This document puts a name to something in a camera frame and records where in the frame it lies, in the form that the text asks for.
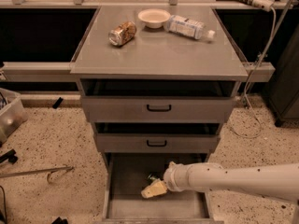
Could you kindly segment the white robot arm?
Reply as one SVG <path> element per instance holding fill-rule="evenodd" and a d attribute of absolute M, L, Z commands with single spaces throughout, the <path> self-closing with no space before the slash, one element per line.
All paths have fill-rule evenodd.
<path fill-rule="evenodd" d="M 171 161 L 163 179 L 155 178 L 141 191 L 143 198 L 161 196 L 168 191 L 230 190 L 272 200 L 292 203 L 292 224 L 298 224 L 299 164 L 280 164 L 225 169 L 212 162 L 192 164 Z"/>

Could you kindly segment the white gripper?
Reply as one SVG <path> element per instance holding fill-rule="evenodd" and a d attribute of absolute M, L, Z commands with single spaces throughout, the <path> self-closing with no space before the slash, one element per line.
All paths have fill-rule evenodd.
<path fill-rule="evenodd" d="M 168 168 L 164 172 L 164 181 L 161 179 L 154 180 L 141 191 L 142 197 L 148 199 L 164 195 L 167 193 L 167 189 L 173 192 L 193 190 L 189 179 L 192 168 L 193 164 L 185 165 L 170 161 Z"/>

